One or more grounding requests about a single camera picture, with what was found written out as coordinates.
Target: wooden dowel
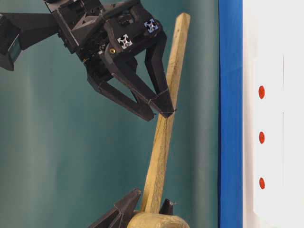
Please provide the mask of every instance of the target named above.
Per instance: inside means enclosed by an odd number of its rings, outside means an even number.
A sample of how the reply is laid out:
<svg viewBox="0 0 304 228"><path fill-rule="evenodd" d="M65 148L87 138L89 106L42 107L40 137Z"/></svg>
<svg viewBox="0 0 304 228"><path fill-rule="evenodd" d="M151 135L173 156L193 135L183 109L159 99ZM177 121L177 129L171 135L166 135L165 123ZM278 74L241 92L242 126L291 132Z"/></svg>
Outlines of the wooden dowel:
<svg viewBox="0 0 304 228"><path fill-rule="evenodd" d="M173 107L176 107L177 103L189 25L190 15L182 13L177 17L167 70L167 82ZM167 119L161 115L158 118L150 166L142 197L141 211L143 212L159 213L173 122L174 114Z"/></svg>

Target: blue tape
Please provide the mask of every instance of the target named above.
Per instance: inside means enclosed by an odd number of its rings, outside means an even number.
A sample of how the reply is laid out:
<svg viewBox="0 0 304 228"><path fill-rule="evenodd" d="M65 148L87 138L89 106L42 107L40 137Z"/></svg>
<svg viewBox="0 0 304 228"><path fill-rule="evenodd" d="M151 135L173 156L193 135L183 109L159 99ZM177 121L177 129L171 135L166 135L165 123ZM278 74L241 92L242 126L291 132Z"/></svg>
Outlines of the blue tape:
<svg viewBox="0 0 304 228"><path fill-rule="evenodd" d="M242 0L219 0L219 39L219 227L242 228Z"/></svg>

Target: teal background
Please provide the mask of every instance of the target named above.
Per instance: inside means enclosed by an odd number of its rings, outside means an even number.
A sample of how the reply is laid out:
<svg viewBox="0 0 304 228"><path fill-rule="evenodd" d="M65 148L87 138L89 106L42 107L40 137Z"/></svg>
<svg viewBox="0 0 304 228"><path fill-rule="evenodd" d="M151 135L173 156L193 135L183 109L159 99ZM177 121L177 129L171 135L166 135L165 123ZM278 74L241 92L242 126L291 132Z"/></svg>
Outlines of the teal background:
<svg viewBox="0 0 304 228"><path fill-rule="evenodd" d="M192 16L164 197L178 203L175 214L192 228L216 228L218 1L142 3L168 35L165 67L175 18ZM0 0L0 11L47 8L37 0ZM138 74L148 81L143 65ZM130 190L143 189L156 121L97 94L56 36L24 51L14 72L0 69L0 227L88 227Z"/></svg>

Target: wood grain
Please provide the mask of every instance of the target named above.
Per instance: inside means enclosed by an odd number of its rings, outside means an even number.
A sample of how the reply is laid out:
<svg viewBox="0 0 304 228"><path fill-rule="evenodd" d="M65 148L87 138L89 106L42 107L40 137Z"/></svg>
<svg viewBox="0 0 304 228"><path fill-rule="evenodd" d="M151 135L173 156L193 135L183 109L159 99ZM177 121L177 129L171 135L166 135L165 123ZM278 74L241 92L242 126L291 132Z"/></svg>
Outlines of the wood grain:
<svg viewBox="0 0 304 228"><path fill-rule="evenodd" d="M167 82L173 107L176 107L177 103L189 25L190 15L182 13L177 17L167 70ZM167 119L161 115L158 118L150 166L143 192L142 212L159 213L173 122L174 114Z"/></svg>
<svg viewBox="0 0 304 228"><path fill-rule="evenodd" d="M177 216L141 212L132 218L128 228L189 228L189 225Z"/></svg>

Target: red circle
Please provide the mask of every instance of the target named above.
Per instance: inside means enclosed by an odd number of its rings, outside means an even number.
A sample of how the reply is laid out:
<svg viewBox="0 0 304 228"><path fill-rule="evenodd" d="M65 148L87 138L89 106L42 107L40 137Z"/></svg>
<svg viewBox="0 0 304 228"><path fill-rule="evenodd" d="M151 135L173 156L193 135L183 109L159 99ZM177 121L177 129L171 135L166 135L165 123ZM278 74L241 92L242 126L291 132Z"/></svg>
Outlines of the red circle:
<svg viewBox="0 0 304 228"><path fill-rule="evenodd" d="M264 132L260 132L259 135L260 143L263 144L265 142L265 135Z"/></svg>
<svg viewBox="0 0 304 228"><path fill-rule="evenodd" d="M261 189L265 188L265 181L263 178L260 178L260 187L261 187Z"/></svg>
<svg viewBox="0 0 304 228"><path fill-rule="evenodd" d="M265 97L265 89L264 86L260 86L260 88L258 89L258 95L261 99L263 99Z"/></svg>

